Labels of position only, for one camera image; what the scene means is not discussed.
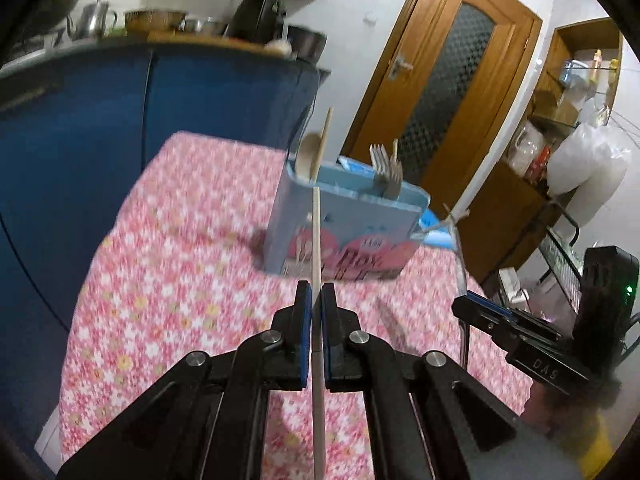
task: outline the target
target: blue box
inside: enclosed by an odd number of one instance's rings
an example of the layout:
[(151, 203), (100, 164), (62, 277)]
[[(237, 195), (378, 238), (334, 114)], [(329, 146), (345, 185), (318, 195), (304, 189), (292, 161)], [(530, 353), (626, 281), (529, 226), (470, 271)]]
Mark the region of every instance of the blue box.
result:
[(322, 165), (311, 184), (286, 160), (263, 246), (264, 270), (311, 277), (313, 188), (320, 189), (323, 280), (384, 280), (400, 275), (424, 240), (418, 221), (430, 197), (403, 182), (397, 201), (375, 196), (370, 176)]

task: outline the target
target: white bag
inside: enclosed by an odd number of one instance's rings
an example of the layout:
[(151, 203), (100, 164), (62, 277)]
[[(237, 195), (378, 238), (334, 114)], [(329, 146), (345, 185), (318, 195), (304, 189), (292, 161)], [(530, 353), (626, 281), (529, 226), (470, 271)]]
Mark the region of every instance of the white bag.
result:
[(580, 124), (549, 158), (546, 165), (549, 195), (580, 186), (611, 156), (612, 148), (602, 128)]
[(618, 128), (601, 126), (599, 130), (608, 141), (610, 157), (580, 185), (566, 208), (579, 226), (587, 225), (613, 196), (622, 184), (631, 160), (631, 151), (616, 138), (622, 134)]

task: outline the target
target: blue cabinet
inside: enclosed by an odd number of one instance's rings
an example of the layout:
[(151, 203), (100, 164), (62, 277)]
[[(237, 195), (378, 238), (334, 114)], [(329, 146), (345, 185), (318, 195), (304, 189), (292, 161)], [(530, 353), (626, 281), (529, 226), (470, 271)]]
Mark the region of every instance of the blue cabinet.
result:
[(304, 62), (223, 48), (161, 49), (146, 98), (145, 158), (180, 130), (279, 148), (318, 88)]
[(31, 446), (60, 396), (67, 333), (22, 272), (0, 229), (0, 410), (8, 431)]
[(0, 214), (67, 327), (95, 250), (140, 175), (147, 67), (146, 52), (78, 54), (2, 81), (19, 93), (3, 96), (17, 105), (0, 114)]

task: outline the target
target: pink floral tablecloth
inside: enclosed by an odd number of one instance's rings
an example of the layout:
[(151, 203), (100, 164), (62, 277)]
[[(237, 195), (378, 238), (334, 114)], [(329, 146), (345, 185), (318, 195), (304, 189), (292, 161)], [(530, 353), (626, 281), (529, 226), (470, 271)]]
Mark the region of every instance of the pink floral tablecloth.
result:
[[(78, 298), (60, 392), (68, 459), (188, 352), (219, 354), (270, 326), (296, 281), (260, 272), (279, 151), (172, 136), (133, 187)], [(340, 283), (338, 304), (396, 349), (456, 358), (453, 254), (421, 248), (392, 282)], [(480, 292), (473, 280), (469, 288)], [(469, 372), (520, 413), (530, 379), (472, 329)], [(263, 478), (312, 478), (310, 389), (273, 392)], [(372, 478), (361, 394), (326, 396), (327, 478)]]

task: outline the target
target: bottle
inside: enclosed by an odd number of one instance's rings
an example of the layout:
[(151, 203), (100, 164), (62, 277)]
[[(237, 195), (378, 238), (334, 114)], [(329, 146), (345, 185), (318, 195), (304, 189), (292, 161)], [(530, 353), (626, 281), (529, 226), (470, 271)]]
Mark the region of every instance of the bottle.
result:
[(591, 72), (589, 75), (589, 80), (592, 83), (598, 83), (598, 72), (600, 70), (600, 66), (602, 65), (602, 51), (600, 49), (596, 50), (596, 53), (593, 56), (593, 61), (591, 61)]
[(616, 82), (619, 66), (620, 62), (615, 58), (611, 60), (611, 63), (609, 63), (609, 86), (612, 86), (613, 83)]

